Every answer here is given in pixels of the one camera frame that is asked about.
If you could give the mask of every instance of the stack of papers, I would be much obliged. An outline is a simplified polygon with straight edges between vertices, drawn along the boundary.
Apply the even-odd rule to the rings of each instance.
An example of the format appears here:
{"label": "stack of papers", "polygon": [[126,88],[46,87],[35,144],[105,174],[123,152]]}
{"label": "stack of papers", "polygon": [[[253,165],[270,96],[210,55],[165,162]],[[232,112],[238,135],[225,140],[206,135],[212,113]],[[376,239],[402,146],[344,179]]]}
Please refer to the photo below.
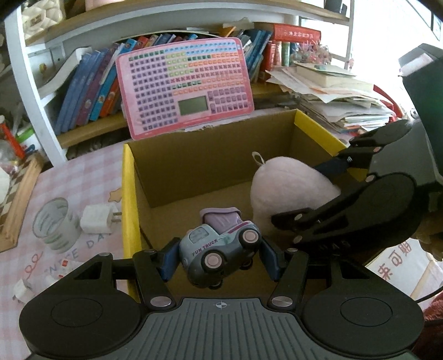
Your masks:
{"label": "stack of papers", "polygon": [[315,75],[311,74],[314,71],[309,67],[313,65],[303,64],[303,71],[297,71],[301,66],[274,67],[269,71],[271,78],[268,82],[280,85],[283,91],[297,94],[301,110],[331,132],[354,136],[377,129],[395,116],[381,102],[383,96],[373,91],[373,84],[356,80],[355,75],[340,68],[340,71],[335,70],[333,66],[320,66]]}

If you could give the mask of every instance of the gray ribbed plate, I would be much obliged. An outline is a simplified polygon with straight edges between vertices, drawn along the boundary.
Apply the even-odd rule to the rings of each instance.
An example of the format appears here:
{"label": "gray ribbed plate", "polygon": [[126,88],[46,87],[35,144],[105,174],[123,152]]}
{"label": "gray ribbed plate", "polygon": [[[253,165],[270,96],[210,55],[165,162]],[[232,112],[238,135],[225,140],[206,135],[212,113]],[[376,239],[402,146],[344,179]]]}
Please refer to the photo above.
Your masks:
{"label": "gray ribbed plate", "polygon": [[[43,360],[33,355],[32,360]],[[344,360],[312,341],[288,313],[258,299],[184,299],[153,313],[125,346],[101,360]],[[415,357],[405,353],[398,360]]]}

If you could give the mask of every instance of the pink and white tablecloth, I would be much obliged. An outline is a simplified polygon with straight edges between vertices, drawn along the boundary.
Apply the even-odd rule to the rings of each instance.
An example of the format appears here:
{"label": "pink and white tablecloth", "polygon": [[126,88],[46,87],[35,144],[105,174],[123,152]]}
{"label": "pink and white tablecloth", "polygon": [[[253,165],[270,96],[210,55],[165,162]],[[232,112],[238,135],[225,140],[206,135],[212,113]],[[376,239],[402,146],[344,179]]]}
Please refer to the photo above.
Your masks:
{"label": "pink and white tablecloth", "polygon": [[[13,286],[28,279],[36,292],[44,289],[46,274],[55,274],[63,258],[85,262],[100,252],[123,257],[121,226],[111,235],[82,233],[72,248],[55,254],[32,233],[37,211],[49,200],[64,197],[82,214],[86,205],[106,203],[121,187],[123,143],[86,154],[40,174],[32,192],[16,248],[0,253],[0,360],[25,359],[30,353],[19,330],[22,304],[12,300]],[[121,210],[121,203],[116,203]],[[125,282],[119,284],[124,290]]]}

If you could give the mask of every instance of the cardboard box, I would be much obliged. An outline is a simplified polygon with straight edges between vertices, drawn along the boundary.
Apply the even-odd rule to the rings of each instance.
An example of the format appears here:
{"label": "cardboard box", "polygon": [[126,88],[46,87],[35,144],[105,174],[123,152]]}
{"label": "cardboard box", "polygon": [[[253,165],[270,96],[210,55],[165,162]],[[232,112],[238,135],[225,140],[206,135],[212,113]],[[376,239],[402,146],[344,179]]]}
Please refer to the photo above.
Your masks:
{"label": "cardboard box", "polygon": [[[257,170],[253,151],[265,160],[289,156],[314,166],[344,147],[299,110],[130,142],[124,146],[123,161],[124,254],[132,257],[147,247],[139,226],[152,246],[161,249],[197,227],[199,211],[205,207],[235,206],[243,219],[252,219],[249,192]],[[344,174],[337,185],[343,188],[355,181]],[[192,286],[181,267],[167,286],[177,299],[267,299],[275,283],[256,256],[250,270],[232,274],[218,290]]]}

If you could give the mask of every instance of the crosshair symbol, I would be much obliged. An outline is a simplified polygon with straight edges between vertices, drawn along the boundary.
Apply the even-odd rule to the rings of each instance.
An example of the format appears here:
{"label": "crosshair symbol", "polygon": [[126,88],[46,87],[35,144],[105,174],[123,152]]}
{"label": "crosshair symbol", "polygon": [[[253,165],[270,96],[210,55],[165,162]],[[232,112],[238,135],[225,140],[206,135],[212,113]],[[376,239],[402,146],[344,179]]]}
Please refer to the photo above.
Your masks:
{"label": "crosshair symbol", "polygon": [[225,307],[229,306],[223,301],[218,302],[217,304],[214,304],[214,306],[218,307],[219,309],[224,309]]}

